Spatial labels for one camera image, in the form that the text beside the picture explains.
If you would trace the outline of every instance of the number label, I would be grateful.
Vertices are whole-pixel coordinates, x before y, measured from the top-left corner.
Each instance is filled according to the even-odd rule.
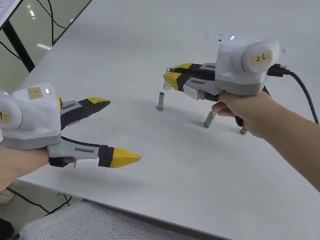
[[[41,88],[40,87],[30,87],[27,89],[28,95],[29,95],[29,99],[33,100],[33,99],[40,99],[42,98],[42,92],[41,92]]]
[[[263,65],[269,65],[273,60],[273,54],[271,50],[262,52],[262,53],[255,53],[251,55],[251,65],[253,67],[260,67]]]
[[[11,115],[8,111],[0,111],[0,124],[10,124],[11,122]]]

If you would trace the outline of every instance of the forearm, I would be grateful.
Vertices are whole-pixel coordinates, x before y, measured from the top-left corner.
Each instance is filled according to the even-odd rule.
[[[17,178],[29,174],[48,164],[49,158],[45,149],[16,150],[0,148],[0,191],[13,183]]]
[[[320,126],[278,105],[262,137],[320,192]]]

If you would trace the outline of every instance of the table surface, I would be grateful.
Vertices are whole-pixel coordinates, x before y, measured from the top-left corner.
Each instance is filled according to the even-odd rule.
[[[172,90],[156,110],[163,74],[182,63],[212,63],[237,34],[279,40],[279,62],[305,82],[320,113],[317,1],[94,0],[21,88],[51,82],[63,101],[111,104],[63,131],[78,141],[142,156],[123,168],[45,166],[22,181],[210,235],[236,240],[320,239],[320,194],[266,142],[239,135],[234,119],[202,127],[212,105]],[[293,78],[267,87],[311,119]]]

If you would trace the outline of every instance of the floor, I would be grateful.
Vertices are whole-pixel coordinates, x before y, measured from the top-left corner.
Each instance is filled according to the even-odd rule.
[[[49,10],[47,0],[39,1]],[[51,0],[55,21],[66,27],[88,1],[89,0]],[[50,50],[50,17],[36,0],[24,0],[10,21],[34,64],[37,65]],[[57,38],[62,31],[62,28],[55,26],[54,37]],[[8,48],[13,49],[2,31],[0,32],[0,41]],[[28,75],[28,71],[19,59],[11,55],[1,45],[0,61],[0,73],[2,75],[0,89],[12,92]],[[33,202],[43,205],[49,211],[55,209],[65,201],[63,195],[58,194],[58,192],[52,192],[19,181],[11,187]],[[79,201],[79,199],[73,199],[72,203],[77,201]],[[10,203],[0,205],[0,218],[10,221],[16,230],[19,230],[26,223],[41,218],[45,214],[46,213],[39,207],[30,205],[17,196],[15,196]]]

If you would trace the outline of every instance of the hand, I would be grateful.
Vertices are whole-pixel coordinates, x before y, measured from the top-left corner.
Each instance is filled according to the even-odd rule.
[[[279,108],[264,91],[256,96],[237,96],[227,92],[219,95],[219,102],[212,106],[212,111],[220,116],[236,115],[243,119],[244,126],[256,137],[262,137],[263,123],[272,118]]]
[[[16,150],[0,147],[0,191],[16,179],[49,163],[45,149]]]

